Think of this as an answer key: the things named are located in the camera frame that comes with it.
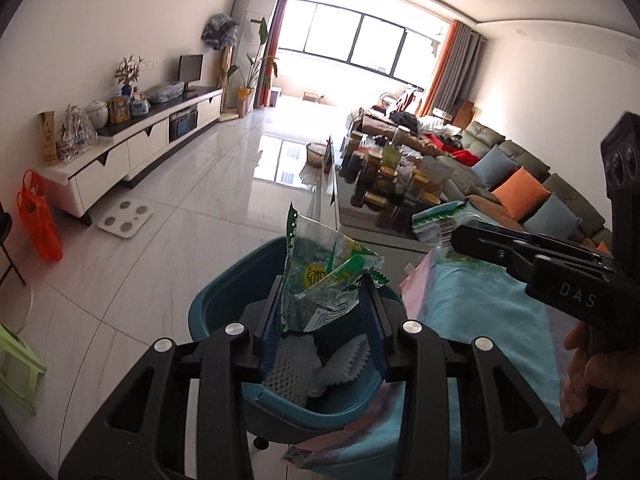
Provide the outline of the person's right hand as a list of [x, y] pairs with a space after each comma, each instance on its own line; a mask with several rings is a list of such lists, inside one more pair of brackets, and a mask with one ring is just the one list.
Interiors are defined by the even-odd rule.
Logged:
[[602, 434], [612, 434], [639, 418], [638, 353], [597, 353], [588, 356], [588, 326], [578, 322], [566, 336], [564, 347], [574, 354], [568, 364], [561, 398], [566, 418], [580, 413], [595, 388], [614, 390], [617, 400], [600, 425]]

